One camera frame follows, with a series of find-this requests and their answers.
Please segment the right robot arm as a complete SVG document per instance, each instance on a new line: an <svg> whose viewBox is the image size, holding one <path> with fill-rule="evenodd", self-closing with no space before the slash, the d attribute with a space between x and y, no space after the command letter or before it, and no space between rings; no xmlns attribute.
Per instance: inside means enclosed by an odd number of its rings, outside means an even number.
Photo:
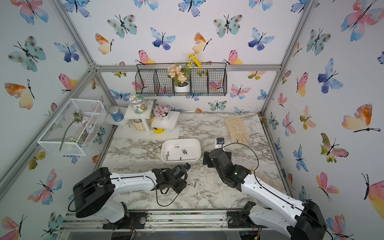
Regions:
<svg viewBox="0 0 384 240"><path fill-rule="evenodd" d="M328 230L325 219L320 207L312 200L302 202L283 194L251 170L233 164L230 154L220 148L206 152L203 164L215 168L228 187L265 205L260 207L254 202L247 202L240 211L241 225L264 226L292 240L322 240L325 237Z"/></svg>

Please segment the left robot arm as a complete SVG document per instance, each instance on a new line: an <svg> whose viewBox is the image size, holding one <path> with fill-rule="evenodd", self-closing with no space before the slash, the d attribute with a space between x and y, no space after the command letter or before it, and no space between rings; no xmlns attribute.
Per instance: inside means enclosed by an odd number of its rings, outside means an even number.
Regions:
<svg viewBox="0 0 384 240"><path fill-rule="evenodd" d="M73 187L73 213L78 219L98 216L107 220L103 226L107 230L128 229L134 226L127 205L117 202L113 197L129 192L145 191L167 194L169 190L180 194L187 186L188 171L186 163L174 168L152 169L138 174L117 174L102 167L78 182Z"/></svg>

